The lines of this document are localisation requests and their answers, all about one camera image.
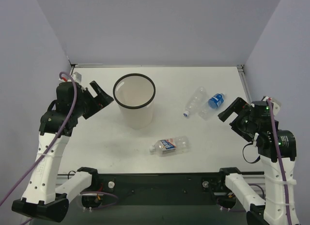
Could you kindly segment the clear bottle with blue label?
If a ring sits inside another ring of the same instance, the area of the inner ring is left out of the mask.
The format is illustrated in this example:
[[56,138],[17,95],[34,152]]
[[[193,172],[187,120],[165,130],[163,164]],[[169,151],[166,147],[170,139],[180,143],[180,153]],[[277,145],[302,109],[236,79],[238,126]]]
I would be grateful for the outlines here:
[[204,120],[210,119],[213,115],[215,115],[219,111],[219,108],[224,103],[225,98],[226,94],[224,93],[215,94],[205,103],[202,104],[202,106],[198,111],[198,115]]

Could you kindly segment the clear bottle with orange label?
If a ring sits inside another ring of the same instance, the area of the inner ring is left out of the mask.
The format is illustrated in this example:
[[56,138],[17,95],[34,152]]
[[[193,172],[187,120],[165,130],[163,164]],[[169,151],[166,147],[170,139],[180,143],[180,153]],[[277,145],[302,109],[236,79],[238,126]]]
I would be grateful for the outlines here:
[[149,147],[150,154],[159,156],[183,154],[190,150],[191,145],[187,136],[160,139]]

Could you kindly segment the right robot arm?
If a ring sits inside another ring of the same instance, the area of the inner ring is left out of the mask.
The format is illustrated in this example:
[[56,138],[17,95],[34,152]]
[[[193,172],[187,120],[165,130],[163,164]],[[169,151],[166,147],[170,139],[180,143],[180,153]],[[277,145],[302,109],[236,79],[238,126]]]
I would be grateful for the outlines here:
[[225,122],[232,113],[231,129],[257,148],[262,162],[265,195],[260,197],[235,167],[222,168],[225,187],[246,211],[249,225],[297,225],[294,201],[296,139],[292,132],[280,130],[275,120],[280,105],[273,98],[247,103],[236,98],[218,118]]

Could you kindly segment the clear bottle with white cap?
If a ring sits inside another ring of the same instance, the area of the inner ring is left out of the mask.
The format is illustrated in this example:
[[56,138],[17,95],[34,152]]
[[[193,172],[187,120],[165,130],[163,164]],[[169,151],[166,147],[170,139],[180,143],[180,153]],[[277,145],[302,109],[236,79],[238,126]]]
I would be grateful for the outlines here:
[[198,112],[199,108],[202,106],[206,99],[206,89],[204,87],[198,87],[185,105],[183,112],[184,117],[189,118],[190,116]]

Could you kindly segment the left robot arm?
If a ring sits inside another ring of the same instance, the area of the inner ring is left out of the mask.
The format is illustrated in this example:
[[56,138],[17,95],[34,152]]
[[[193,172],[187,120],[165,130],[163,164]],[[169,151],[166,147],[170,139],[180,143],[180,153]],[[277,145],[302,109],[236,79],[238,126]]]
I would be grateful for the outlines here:
[[36,166],[22,197],[13,201],[12,211],[59,223],[79,193],[100,188],[98,171],[90,167],[79,168],[66,183],[56,187],[62,155],[78,119],[90,118],[114,100],[95,81],[90,86],[97,94],[95,97],[79,83],[67,81],[57,86],[56,100],[40,119]]

